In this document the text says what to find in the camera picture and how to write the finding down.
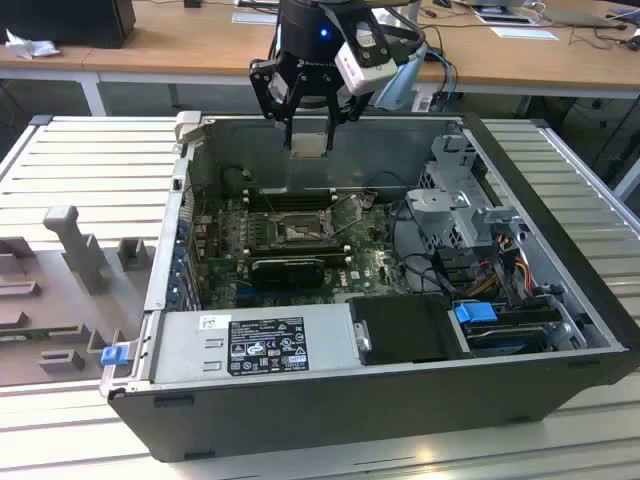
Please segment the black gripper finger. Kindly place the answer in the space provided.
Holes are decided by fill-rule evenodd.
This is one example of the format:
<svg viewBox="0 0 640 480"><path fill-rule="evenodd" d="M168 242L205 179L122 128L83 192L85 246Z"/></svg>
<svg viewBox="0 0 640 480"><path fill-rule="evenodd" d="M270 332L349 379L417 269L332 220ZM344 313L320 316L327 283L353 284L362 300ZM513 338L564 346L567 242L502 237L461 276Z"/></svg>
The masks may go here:
<svg viewBox="0 0 640 480"><path fill-rule="evenodd" d="M285 125L284 147L292 146L293 117L305 87L305 73L294 66L293 58L253 61L249 79L266 119Z"/></svg>
<svg viewBox="0 0 640 480"><path fill-rule="evenodd" d="M328 111L325 128L326 149L332 150L334 146L334 135L337 127L347 122L356 122L373 96L373 92L362 95L352 95L343 105L338 101L338 90L344 83L336 76L324 74L322 77L322 98L321 104Z"/></svg>

